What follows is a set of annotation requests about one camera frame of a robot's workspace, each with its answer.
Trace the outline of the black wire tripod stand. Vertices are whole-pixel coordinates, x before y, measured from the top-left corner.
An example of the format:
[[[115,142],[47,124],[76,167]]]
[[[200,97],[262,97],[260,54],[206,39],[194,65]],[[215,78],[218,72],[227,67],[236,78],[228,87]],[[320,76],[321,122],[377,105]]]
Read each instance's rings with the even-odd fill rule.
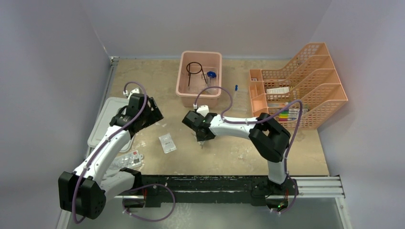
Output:
[[[196,71],[196,72],[193,72],[193,71],[191,70],[191,67],[192,67],[193,64],[198,65],[198,66],[200,67],[200,69],[199,69],[198,71]],[[188,73],[188,87],[190,87],[190,84],[191,84],[191,75],[193,75],[193,74],[199,74],[199,73],[202,73],[202,74],[203,74],[203,67],[202,67],[202,65],[201,65],[199,62],[190,62],[190,63],[188,63],[188,64],[186,65],[186,71],[187,71],[187,73]]]

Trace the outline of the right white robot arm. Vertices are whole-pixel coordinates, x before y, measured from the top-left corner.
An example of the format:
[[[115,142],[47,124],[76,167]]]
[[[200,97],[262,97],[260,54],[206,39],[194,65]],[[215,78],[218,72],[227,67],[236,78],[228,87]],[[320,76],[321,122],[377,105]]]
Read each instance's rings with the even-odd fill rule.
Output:
[[[182,123],[195,132],[197,141],[208,141],[217,136],[232,136],[250,140],[267,161],[268,188],[280,194],[287,188],[286,154],[291,145],[291,133],[267,113],[258,117],[221,117],[217,113],[202,115],[189,111]]]

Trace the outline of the white clay triangle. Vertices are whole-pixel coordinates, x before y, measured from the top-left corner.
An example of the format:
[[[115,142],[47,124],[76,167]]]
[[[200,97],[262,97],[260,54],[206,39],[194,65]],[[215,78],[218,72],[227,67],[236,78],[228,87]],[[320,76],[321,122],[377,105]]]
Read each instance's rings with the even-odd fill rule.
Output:
[[[196,136],[195,133],[192,133],[192,135],[193,135],[194,139],[196,140],[196,142],[198,143],[199,147],[200,147],[201,149],[203,149],[204,144],[205,144],[205,141],[199,141],[199,140],[197,139],[197,136]]]

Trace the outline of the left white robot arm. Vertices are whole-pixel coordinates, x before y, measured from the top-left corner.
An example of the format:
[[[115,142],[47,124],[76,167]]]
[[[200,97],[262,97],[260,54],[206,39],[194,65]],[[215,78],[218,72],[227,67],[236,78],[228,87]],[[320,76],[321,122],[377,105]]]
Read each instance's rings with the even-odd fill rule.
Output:
[[[155,100],[144,94],[133,94],[128,105],[112,118],[102,141],[73,172],[58,178],[59,202],[62,210],[89,219],[96,219],[106,203],[127,191],[137,195],[142,190],[141,173],[122,168],[112,177],[105,174],[123,146],[135,134],[163,119]]]

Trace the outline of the spatula with blue clip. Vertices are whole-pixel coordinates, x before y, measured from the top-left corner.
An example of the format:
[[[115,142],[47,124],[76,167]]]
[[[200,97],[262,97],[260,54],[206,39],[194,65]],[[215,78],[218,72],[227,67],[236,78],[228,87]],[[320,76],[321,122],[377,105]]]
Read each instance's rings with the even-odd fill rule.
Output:
[[[209,86],[217,86],[217,75],[213,71],[208,71],[207,75],[207,87]]]

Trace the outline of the clear glass beaker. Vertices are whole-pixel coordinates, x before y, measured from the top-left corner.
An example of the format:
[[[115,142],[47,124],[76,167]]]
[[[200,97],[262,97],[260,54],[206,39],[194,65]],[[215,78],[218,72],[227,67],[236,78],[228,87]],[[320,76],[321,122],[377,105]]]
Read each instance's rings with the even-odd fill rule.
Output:
[[[217,96],[220,93],[221,93],[221,89],[218,88],[218,86],[209,86],[209,87],[205,88],[205,90],[204,90],[204,94],[212,95],[212,96]]]

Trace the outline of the small white packet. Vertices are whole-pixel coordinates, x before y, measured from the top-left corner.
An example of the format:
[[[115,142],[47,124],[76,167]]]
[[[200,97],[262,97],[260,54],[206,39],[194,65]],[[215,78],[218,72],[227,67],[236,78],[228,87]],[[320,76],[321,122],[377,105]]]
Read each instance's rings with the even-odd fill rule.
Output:
[[[170,133],[160,136],[159,141],[165,154],[173,152],[177,149]]]

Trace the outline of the white plastic bin lid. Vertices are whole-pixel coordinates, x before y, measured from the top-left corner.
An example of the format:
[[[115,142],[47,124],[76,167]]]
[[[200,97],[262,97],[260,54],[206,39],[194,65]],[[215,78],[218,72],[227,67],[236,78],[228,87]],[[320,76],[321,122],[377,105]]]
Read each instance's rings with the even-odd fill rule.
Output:
[[[118,113],[119,109],[126,105],[128,105],[127,98],[109,97],[106,99],[87,140],[89,147],[95,148],[101,142],[107,132],[111,119]]]

